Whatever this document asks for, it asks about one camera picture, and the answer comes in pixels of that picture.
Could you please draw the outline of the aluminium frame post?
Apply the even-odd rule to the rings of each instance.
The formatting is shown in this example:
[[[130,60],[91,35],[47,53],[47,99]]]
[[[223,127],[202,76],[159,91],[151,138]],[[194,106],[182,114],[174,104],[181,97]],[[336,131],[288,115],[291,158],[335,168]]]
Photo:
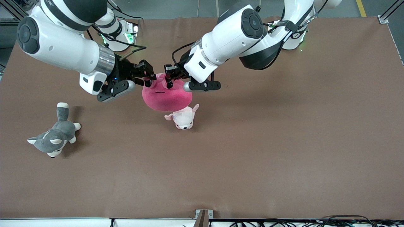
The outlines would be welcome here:
[[[0,0],[0,26],[14,26],[27,17],[30,0]]]
[[[395,2],[382,14],[378,15],[379,24],[388,24],[388,18],[404,4],[404,0],[395,0]]]

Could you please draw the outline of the light pink plush pig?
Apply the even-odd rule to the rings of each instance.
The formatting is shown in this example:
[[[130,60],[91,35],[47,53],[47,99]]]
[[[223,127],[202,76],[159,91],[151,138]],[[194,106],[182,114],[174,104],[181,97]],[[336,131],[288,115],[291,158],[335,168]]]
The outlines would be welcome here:
[[[187,106],[179,111],[172,112],[169,115],[165,115],[166,120],[172,120],[175,123],[176,128],[180,130],[191,129],[195,117],[195,112],[199,108],[199,104],[196,104],[193,108]]]

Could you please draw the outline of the grey white husky plush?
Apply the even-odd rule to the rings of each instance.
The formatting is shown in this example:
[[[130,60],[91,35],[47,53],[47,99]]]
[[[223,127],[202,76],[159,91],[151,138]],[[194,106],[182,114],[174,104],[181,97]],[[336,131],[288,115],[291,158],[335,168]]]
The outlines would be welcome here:
[[[69,110],[66,102],[59,102],[56,108],[57,122],[46,132],[28,138],[27,142],[51,158],[58,156],[67,143],[76,142],[75,133],[82,128],[80,123],[68,120]]]

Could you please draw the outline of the metal table edge bracket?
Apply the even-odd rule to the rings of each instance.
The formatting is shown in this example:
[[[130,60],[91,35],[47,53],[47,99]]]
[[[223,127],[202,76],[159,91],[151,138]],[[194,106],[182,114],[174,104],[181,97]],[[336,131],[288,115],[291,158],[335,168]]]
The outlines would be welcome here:
[[[193,227],[212,227],[211,220],[213,219],[212,209],[196,209],[195,223]]]

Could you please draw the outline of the round hot pink plush toy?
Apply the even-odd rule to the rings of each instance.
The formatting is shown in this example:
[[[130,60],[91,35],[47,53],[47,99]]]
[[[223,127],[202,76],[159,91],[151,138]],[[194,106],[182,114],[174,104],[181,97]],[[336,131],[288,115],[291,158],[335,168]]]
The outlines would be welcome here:
[[[149,108],[156,111],[176,112],[182,110],[191,103],[193,95],[183,89],[185,82],[180,79],[175,80],[173,87],[168,89],[165,76],[165,73],[159,73],[150,87],[143,86],[143,100]]]

